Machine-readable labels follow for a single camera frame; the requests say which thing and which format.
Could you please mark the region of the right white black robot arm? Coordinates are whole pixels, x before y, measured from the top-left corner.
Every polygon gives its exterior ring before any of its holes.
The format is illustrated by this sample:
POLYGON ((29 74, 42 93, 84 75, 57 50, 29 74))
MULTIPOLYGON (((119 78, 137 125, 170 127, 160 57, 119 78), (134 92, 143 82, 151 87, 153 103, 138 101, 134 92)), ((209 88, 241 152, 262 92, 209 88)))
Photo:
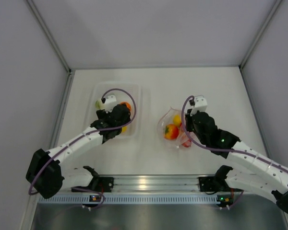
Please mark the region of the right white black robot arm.
POLYGON ((217 127, 205 111, 188 109, 185 117, 186 135, 193 132, 197 146, 251 171, 251 175, 234 173, 231 167, 223 166, 223 173, 214 178, 219 190, 228 187, 251 191, 273 201, 288 214, 288 167, 254 151, 239 137, 217 127))

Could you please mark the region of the fake red tomato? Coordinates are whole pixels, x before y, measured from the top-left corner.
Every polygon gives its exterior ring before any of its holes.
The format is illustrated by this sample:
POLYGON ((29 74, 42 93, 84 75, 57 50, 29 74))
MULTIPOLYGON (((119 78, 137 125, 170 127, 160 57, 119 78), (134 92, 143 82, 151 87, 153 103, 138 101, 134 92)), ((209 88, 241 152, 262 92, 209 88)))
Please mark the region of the fake red tomato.
POLYGON ((174 140, 179 135, 179 129, 174 124, 166 125, 164 130, 164 138, 167 140, 174 140))

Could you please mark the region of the clear zip top bag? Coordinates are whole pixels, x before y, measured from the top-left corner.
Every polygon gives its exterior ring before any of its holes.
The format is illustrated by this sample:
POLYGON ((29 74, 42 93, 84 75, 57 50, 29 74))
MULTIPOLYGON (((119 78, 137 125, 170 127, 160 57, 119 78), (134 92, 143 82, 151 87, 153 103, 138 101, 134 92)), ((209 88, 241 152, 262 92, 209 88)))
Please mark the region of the clear zip top bag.
POLYGON ((182 129, 181 110, 170 108, 159 120, 156 131, 164 147, 170 150, 186 150, 192 141, 182 129))

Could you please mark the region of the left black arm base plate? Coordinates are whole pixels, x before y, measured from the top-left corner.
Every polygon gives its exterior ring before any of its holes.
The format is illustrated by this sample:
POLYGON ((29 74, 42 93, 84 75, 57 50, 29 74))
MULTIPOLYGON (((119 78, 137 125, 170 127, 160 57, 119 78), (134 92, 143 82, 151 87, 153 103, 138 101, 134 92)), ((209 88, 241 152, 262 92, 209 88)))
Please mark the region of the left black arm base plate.
POLYGON ((113 177, 99 177, 97 180, 97 185, 95 191, 100 193, 111 193, 114 187, 114 178, 113 177))

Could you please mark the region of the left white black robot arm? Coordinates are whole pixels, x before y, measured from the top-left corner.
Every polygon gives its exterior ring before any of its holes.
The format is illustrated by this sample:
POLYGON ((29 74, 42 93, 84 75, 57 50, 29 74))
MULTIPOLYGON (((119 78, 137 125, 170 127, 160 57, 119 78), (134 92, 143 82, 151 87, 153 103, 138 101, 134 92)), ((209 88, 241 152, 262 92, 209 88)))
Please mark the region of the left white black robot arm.
POLYGON ((98 188, 99 175, 93 168, 62 169, 65 161, 115 138, 122 132, 122 127, 131 122, 131 112, 125 104, 114 106, 110 112, 98 110, 97 117, 81 134, 66 143, 47 151, 38 149, 33 154, 25 176, 30 183, 29 195, 40 194, 48 199, 64 189, 94 191, 98 188))

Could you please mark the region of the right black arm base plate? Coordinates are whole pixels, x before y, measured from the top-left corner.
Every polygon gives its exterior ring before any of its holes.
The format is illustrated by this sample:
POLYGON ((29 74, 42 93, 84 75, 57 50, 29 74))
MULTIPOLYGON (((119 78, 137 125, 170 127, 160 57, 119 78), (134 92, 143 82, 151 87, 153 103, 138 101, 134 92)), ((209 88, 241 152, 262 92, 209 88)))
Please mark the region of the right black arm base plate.
POLYGON ((213 176, 199 177, 200 191, 204 193, 216 193, 220 191, 220 185, 213 176))

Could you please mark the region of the fake orange fruit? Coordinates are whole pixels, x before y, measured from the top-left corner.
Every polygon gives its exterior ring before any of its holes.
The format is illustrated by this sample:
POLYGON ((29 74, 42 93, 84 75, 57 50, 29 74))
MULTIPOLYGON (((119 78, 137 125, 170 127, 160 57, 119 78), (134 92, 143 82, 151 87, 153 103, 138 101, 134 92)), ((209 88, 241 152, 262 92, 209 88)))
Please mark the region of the fake orange fruit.
POLYGON ((126 106, 130 112, 132 111, 132 107, 128 102, 121 102, 120 104, 126 106))

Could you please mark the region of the fake yellow lemon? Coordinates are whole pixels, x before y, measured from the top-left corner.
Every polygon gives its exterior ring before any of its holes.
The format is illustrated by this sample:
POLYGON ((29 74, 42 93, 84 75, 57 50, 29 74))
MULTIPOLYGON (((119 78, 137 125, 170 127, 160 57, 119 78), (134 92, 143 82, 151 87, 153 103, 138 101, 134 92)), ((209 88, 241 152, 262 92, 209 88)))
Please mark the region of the fake yellow lemon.
POLYGON ((127 127, 125 126, 125 127, 122 128, 122 133, 124 133, 126 131, 127 131, 127 127))

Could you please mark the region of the fake white cauliflower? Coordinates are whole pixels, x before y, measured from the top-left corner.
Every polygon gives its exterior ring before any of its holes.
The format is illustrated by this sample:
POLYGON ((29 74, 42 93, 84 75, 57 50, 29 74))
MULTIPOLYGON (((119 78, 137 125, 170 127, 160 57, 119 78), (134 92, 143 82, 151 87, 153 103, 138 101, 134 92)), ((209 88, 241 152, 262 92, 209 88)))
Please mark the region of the fake white cauliflower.
POLYGON ((96 100, 95 107, 97 110, 102 110, 104 108, 104 104, 101 99, 96 100))

